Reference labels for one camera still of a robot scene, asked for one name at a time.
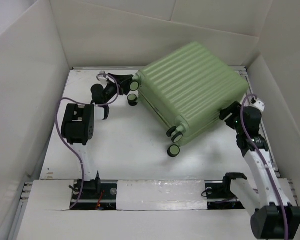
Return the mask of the green hard-shell suitcase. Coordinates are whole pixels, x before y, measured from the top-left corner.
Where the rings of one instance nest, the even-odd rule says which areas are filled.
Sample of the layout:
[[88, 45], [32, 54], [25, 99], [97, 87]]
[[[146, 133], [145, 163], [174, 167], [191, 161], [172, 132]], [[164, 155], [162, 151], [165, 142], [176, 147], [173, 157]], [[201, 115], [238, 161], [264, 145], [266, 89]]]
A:
[[191, 42], [141, 68], [132, 77], [130, 106], [142, 102], [166, 128], [174, 158], [180, 148], [207, 131], [220, 112], [239, 102], [248, 83], [198, 42]]

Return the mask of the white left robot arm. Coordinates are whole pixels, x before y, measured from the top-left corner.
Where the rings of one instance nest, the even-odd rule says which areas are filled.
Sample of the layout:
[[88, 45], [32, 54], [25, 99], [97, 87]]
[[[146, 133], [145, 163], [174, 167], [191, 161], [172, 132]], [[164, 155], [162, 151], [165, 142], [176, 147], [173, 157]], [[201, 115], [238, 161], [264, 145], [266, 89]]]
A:
[[76, 102], [67, 104], [60, 131], [61, 137], [66, 140], [79, 160], [81, 178], [78, 179], [78, 186], [73, 190], [82, 195], [87, 194], [93, 199], [97, 198], [102, 191], [99, 171], [88, 154], [88, 141], [94, 136], [95, 108], [102, 108], [103, 119], [107, 120], [110, 105], [119, 96], [127, 96], [139, 88], [139, 83], [131, 74], [115, 75], [101, 72], [96, 78], [98, 81], [104, 79], [105, 86], [97, 83], [91, 87], [90, 104]]

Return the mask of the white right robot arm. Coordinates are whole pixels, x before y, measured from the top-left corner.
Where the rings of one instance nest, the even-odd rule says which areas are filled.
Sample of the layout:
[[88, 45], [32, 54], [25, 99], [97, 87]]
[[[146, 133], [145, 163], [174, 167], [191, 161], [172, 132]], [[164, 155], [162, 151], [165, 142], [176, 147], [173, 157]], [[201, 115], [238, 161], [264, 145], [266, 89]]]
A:
[[236, 198], [250, 215], [250, 226], [258, 240], [293, 240], [300, 226], [300, 207], [285, 194], [271, 162], [270, 149], [260, 135], [265, 105], [234, 102], [221, 110], [219, 118], [236, 131], [236, 144], [248, 164], [257, 189], [243, 173], [230, 172], [223, 178], [221, 191]]

